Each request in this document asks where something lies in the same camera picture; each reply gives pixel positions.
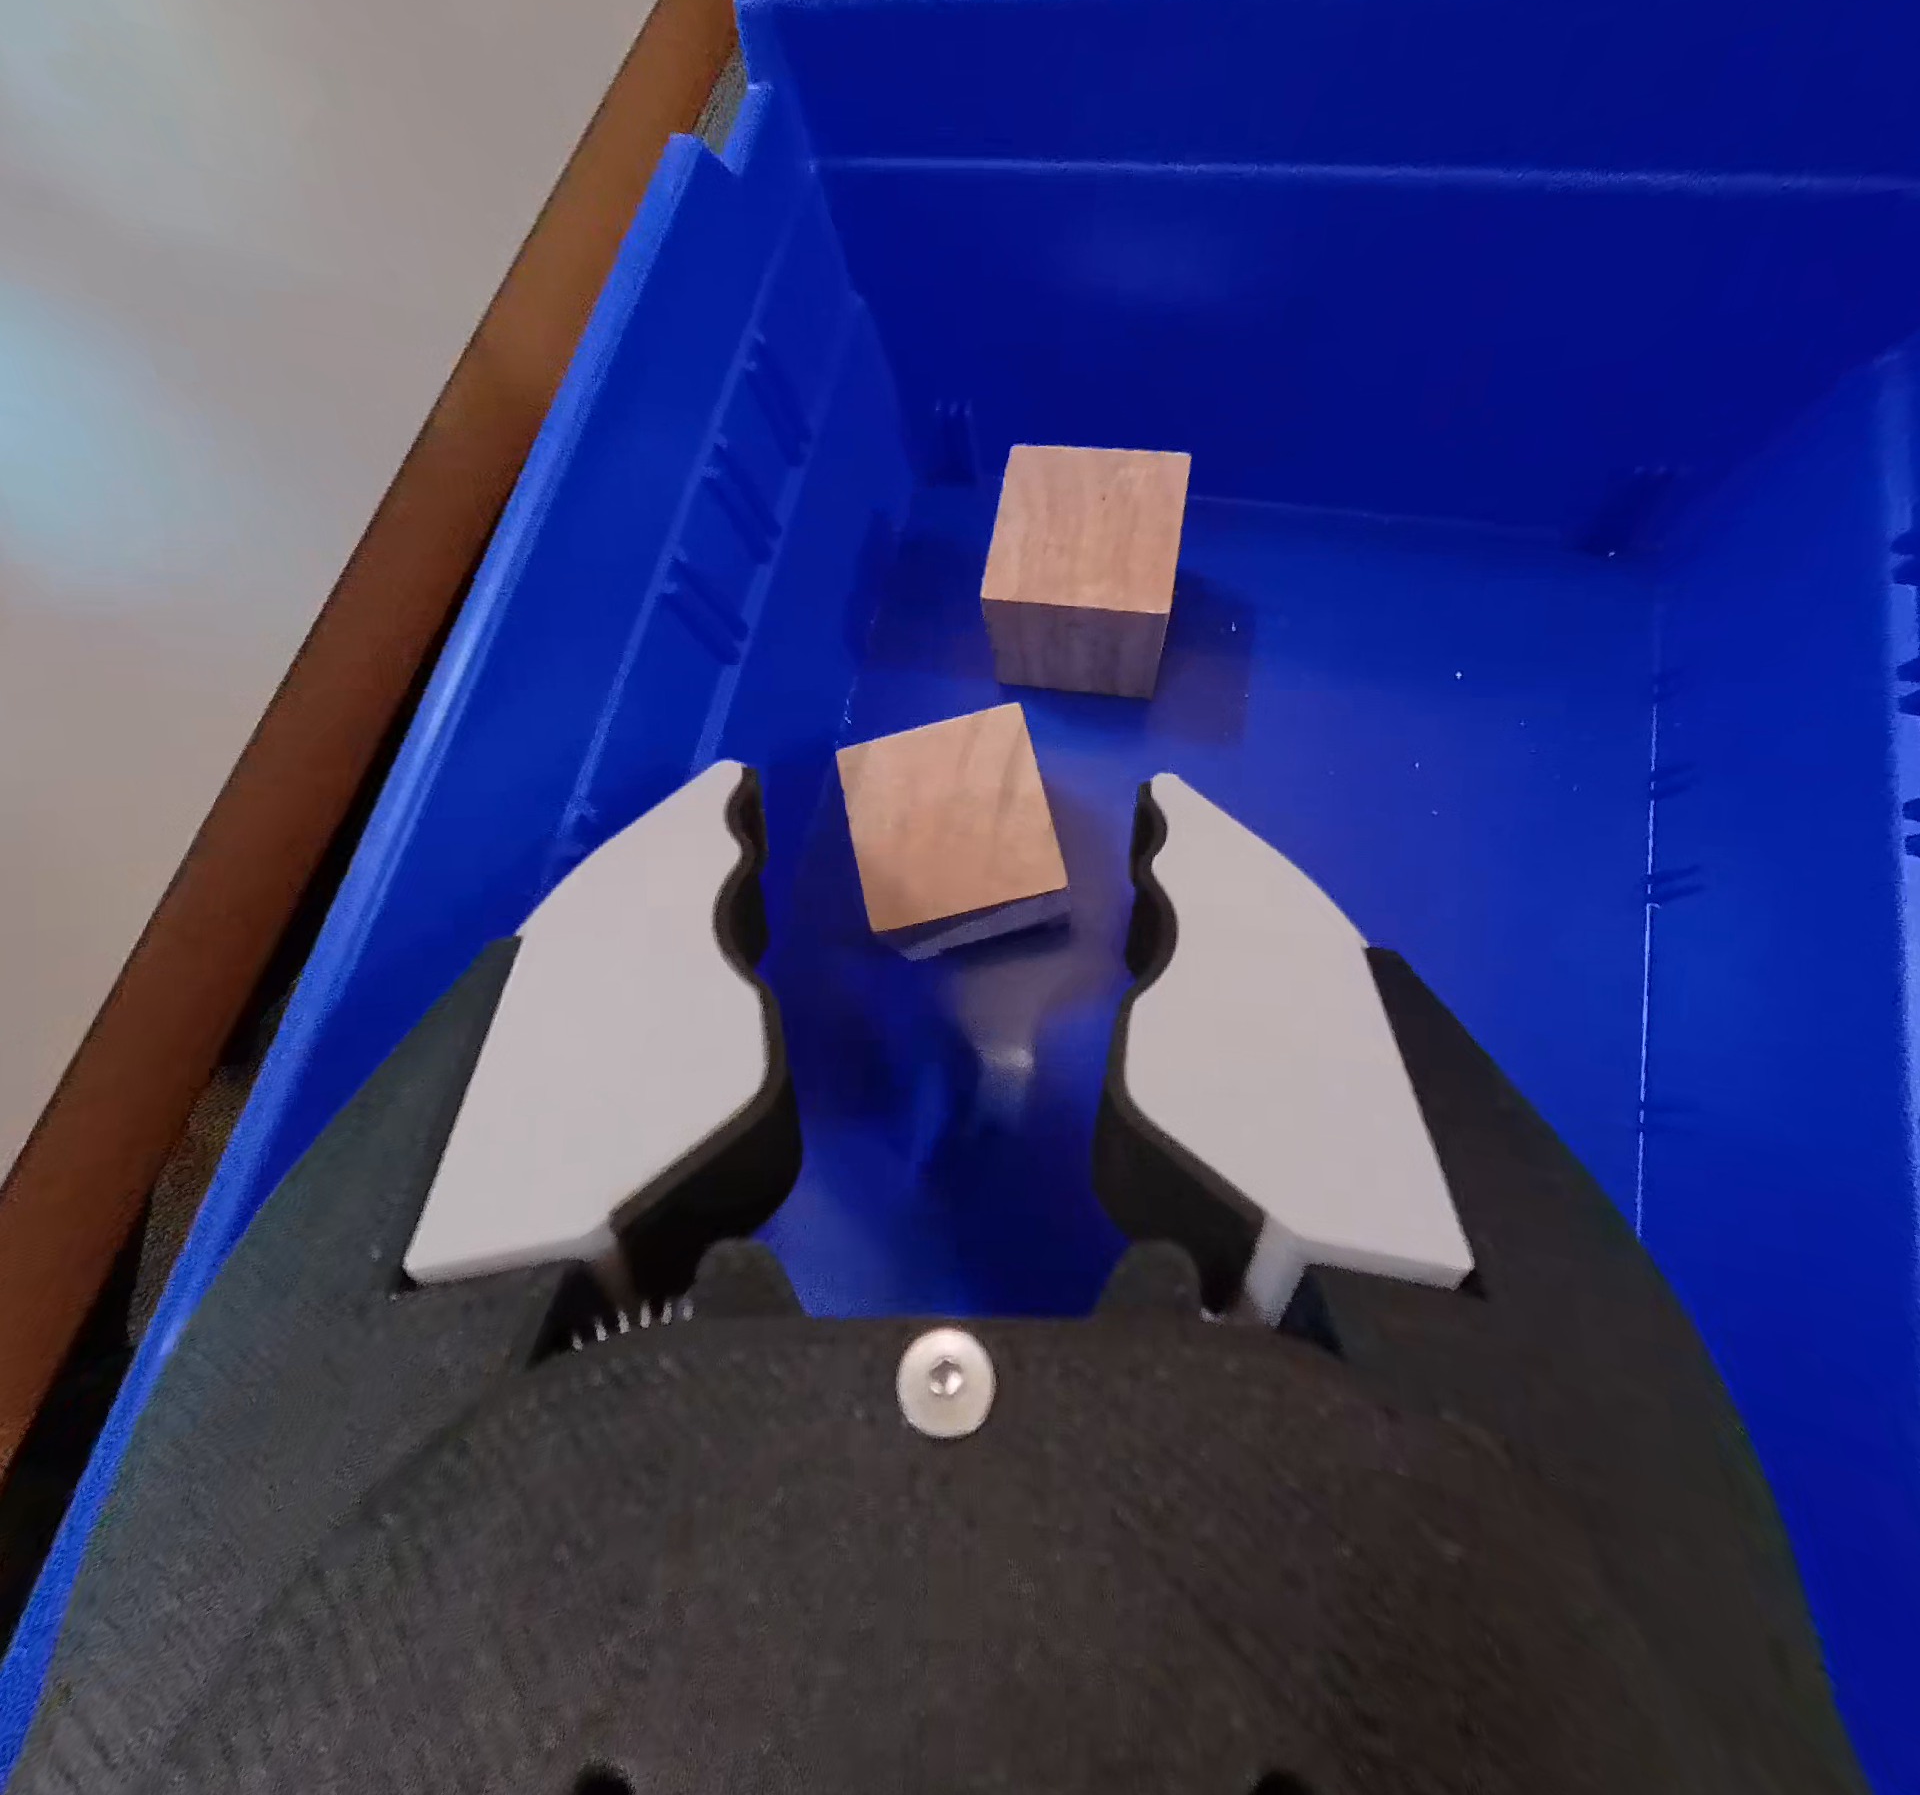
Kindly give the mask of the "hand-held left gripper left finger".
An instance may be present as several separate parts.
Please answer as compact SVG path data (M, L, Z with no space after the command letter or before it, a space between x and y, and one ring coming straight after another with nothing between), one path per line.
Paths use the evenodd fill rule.
M623 1307L691 1296L791 1193L803 1134L756 973L766 825L716 760L520 920L403 1268L417 1286L577 1261Z

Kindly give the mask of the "wooden cube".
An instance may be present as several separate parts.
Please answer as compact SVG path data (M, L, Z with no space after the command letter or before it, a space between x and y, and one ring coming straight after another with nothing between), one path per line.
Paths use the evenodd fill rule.
M1189 477L1185 451L1011 444L980 579L998 682L1153 694Z
M1069 881L1020 703L836 752L871 932L901 958L1058 926Z

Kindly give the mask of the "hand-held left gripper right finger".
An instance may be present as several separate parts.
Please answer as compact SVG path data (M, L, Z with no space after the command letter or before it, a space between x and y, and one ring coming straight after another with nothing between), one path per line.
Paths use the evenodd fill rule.
M1139 786L1134 908L1091 1139L1100 1207L1185 1254L1212 1317L1280 1326L1314 1266L1474 1273L1365 937L1176 773Z

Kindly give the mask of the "blue plastic bin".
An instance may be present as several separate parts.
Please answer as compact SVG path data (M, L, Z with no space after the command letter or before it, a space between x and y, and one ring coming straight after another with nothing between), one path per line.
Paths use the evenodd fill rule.
M736 0L4 1661L4 1790L1914 1790L1914 0ZM1191 457L1147 698L1013 442ZM1058 926L836 752L1020 703ZM756 773L800 1171L403 1261L507 950ZM1100 1207L1139 786L1357 924L1474 1253Z

